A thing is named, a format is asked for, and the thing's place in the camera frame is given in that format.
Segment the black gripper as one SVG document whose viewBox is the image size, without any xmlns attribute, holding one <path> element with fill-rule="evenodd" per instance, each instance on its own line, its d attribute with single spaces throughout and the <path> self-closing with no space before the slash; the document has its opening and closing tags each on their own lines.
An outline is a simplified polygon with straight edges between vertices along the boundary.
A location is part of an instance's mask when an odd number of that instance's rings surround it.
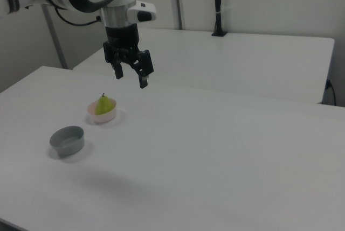
<svg viewBox="0 0 345 231">
<path fill-rule="evenodd" d="M 148 50 L 139 51 L 139 32 L 137 25 L 122 28 L 106 27 L 107 41 L 103 43 L 105 61 L 111 64 L 116 79 L 123 77 L 121 62 L 129 62 L 137 73 L 140 88 L 148 85 L 148 78 L 154 72 Z"/>
</svg>

